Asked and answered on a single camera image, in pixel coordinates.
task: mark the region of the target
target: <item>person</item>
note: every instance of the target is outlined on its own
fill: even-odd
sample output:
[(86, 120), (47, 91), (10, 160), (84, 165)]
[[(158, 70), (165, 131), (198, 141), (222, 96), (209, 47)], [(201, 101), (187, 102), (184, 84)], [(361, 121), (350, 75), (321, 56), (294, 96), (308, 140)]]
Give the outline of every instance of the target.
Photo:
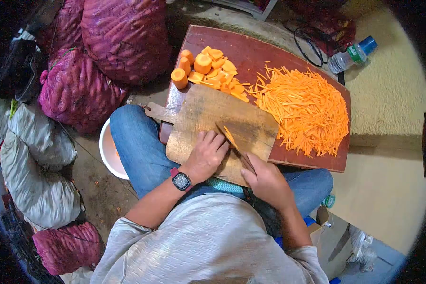
[(328, 283), (302, 218), (332, 190), (327, 170), (281, 173), (246, 153), (255, 174), (243, 168), (242, 175), (255, 209), (243, 193), (205, 183), (229, 151), (223, 135), (200, 132), (178, 165), (141, 107), (117, 109), (110, 130), (140, 200), (115, 222), (91, 283)]

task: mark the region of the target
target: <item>watch face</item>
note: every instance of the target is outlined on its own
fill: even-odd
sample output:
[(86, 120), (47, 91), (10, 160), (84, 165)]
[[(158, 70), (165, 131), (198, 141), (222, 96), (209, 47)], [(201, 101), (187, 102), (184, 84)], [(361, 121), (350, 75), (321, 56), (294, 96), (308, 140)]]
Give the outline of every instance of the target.
[(188, 186), (191, 185), (191, 181), (188, 179), (188, 177), (184, 173), (177, 174), (172, 179), (172, 182), (175, 185), (175, 187), (178, 188), (179, 190), (185, 190), (188, 188)]

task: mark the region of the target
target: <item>jeans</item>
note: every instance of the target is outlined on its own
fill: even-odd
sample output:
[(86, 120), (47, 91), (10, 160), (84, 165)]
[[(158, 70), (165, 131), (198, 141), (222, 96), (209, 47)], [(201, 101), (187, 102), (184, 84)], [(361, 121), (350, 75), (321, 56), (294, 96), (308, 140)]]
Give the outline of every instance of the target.
[[(158, 127), (137, 105), (122, 106), (110, 117), (112, 138), (139, 198), (169, 178), (171, 168), (180, 166), (167, 158), (166, 146), (158, 139)], [(295, 195), (297, 208), (303, 217), (308, 216), (333, 189), (333, 178), (326, 169), (283, 172), (283, 175)], [(179, 203), (214, 192), (232, 194), (244, 200), (243, 193), (224, 192), (201, 183), (185, 194)], [(255, 209), (262, 216), (267, 232), (275, 237), (280, 226), (278, 213), (259, 199), (255, 202)]]

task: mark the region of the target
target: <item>wristwatch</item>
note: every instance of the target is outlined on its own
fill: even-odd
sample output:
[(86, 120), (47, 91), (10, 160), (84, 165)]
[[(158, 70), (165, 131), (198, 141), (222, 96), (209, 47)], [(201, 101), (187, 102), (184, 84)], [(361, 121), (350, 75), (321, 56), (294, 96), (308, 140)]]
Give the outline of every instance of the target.
[(177, 168), (172, 168), (170, 170), (170, 175), (172, 176), (172, 182), (177, 189), (188, 192), (191, 188), (193, 188), (189, 177), (186, 174), (179, 172)]

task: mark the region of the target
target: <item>white bowl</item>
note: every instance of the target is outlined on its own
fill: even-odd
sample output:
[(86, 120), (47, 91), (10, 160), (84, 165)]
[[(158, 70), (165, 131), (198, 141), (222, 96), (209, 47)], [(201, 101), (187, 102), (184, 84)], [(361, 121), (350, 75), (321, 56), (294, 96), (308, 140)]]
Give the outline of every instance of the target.
[(108, 170), (120, 179), (129, 179), (122, 165), (122, 161), (117, 154), (112, 134), (110, 133), (110, 118), (104, 123), (101, 134), (99, 135), (99, 152), (102, 162)]

